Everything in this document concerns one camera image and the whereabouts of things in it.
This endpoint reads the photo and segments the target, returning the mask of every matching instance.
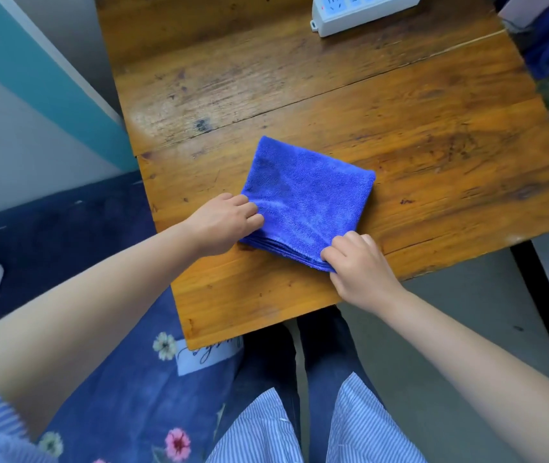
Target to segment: leg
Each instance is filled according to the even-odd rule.
[[[300,441],[300,398],[294,340],[282,323],[244,335],[244,357],[233,380],[214,445],[258,396],[274,387]]]
[[[336,305],[298,317],[309,384],[311,434],[309,463],[323,463],[334,404],[343,382],[355,372],[376,396],[356,346]]]

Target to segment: wood grain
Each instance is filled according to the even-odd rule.
[[[377,174],[360,231],[401,279],[549,231],[549,120],[500,33],[138,157],[157,229],[239,192],[259,138]],[[172,288],[190,348],[339,300],[326,273],[235,247]]]
[[[422,0],[321,39],[312,0],[97,0],[135,155],[502,30],[487,0]]]

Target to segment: power strip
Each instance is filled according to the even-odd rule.
[[[313,0],[311,30],[330,36],[416,6],[420,0]]]

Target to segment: floor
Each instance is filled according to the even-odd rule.
[[[549,337],[508,249],[407,281],[405,287],[549,376]],[[429,462],[522,461],[398,334],[350,304],[339,307],[380,397]],[[289,327],[301,351],[295,324]],[[307,449],[303,360],[299,352],[302,447]]]

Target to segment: tabletop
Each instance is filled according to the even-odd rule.
[[[312,0],[97,0],[158,231],[239,193],[263,135],[377,174],[358,230],[408,279],[549,232],[549,119],[488,0],[320,38]],[[236,245],[172,283],[189,348],[340,300]]]

